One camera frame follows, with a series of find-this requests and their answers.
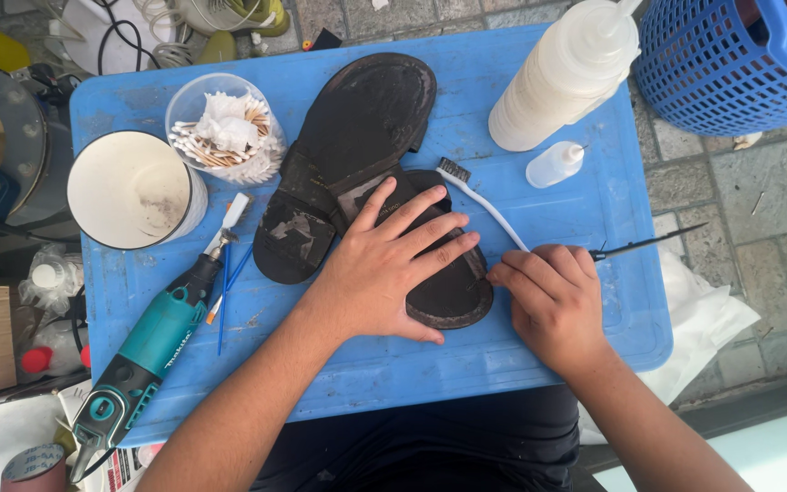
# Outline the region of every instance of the blue tabletop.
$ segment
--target blue tabletop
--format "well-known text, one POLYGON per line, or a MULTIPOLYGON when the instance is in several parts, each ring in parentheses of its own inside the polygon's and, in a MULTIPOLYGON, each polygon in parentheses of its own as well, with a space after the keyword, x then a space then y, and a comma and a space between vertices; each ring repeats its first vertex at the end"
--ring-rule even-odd
MULTIPOLYGON (((533 151, 497 147, 488 134, 491 107, 518 71, 543 26, 480 31, 328 51, 309 51, 214 65, 96 77, 72 96, 74 151, 108 132, 139 129, 165 139, 164 114, 181 85, 205 73, 235 73, 268 98, 288 140, 327 80, 367 54, 398 51, 433 69, 435 106, 421 151, 402 158, 406 169, 435 168, 441 157, 472 171, 470 185, 494 203, 524 242, 579 244, 599 249, 652 237, 633 113, 623 84, 616 95, 577 124, 533 151), (549 188, 527 184, 527 163, 560 140, 585 145, 580 173, 549 188)), ((240 188, 206 173, 208 212, 187 236, 140 251, 105 248, 82 236, 93 381, 126 338, 148 302, 188 268, 220 227, 225 204, 240 188)), ((256 203, 234 229, 245 252, 277 181, 251 188, 256 203)), ((470 215, 467 229, 482 235, 489 264, 515 245, 489 214, 451 188, 454 209, 470 215)), ((603 282, 603 329, 636 371, 655 369, 672 350, 670 318, 654 247, 597 263, 603 282)), ((203 324, 181 351, 157 396, 121 446, 164 441, 191 409, 241 364, 281 322, 311 280, 279 285, 253 262, 226 303, 223 350, 216 355, 217 324, 203 324)), ((446 333, 439 347, 396 337, 345 342, 316 377, 290 421, 399 405, 469 397, 560 382, 512 330, 509 295, 496 289, 493 308, 475 325, 446 333)))

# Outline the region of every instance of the spray bottle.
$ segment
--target spray bottle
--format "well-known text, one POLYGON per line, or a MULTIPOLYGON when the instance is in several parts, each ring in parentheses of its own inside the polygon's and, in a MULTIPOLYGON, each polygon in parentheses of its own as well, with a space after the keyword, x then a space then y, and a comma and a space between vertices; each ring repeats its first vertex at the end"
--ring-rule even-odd
POLYGON ((585 0, 552 24, 491 111, 494 142, 528 151, 614 95, 639 55, 640 1, 585 0))

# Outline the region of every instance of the teal power tool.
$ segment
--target teal power tool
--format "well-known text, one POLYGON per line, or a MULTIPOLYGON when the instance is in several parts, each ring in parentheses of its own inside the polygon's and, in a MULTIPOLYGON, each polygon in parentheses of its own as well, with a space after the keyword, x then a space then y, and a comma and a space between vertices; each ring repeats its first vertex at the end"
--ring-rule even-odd
POLYGON ((72 429, 81 444, 72 468, 72 483, 93 473, 107 458, 87 467, 93 454, 114 451, 142 415, 193 330, 205 318, 214 277, 223 267, 218 258, 225 245, 235 239, 235 234, 223 230, 218 246, 200 254, 189 270, 150 301, 96 381, 72 429))

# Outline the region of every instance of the sandpaper roll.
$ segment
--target sandpaper roll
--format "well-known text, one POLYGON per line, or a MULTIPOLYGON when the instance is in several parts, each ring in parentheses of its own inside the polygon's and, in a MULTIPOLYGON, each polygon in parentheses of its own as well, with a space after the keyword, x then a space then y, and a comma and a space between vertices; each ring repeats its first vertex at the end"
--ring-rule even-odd
POLYGON ((1 492, 65 492, 66 456, 59 444, 18 453, 2 470, 1 492))

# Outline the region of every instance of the right hand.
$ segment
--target right hand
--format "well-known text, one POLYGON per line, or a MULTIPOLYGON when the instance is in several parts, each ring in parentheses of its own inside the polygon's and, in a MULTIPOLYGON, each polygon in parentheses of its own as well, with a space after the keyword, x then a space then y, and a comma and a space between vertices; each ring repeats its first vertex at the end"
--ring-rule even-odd
POLYGON ((487 278, 509 289, 515 331, 564 379, 614 353, 603 335, 600 280, 584 248, 508 251, 487 278))

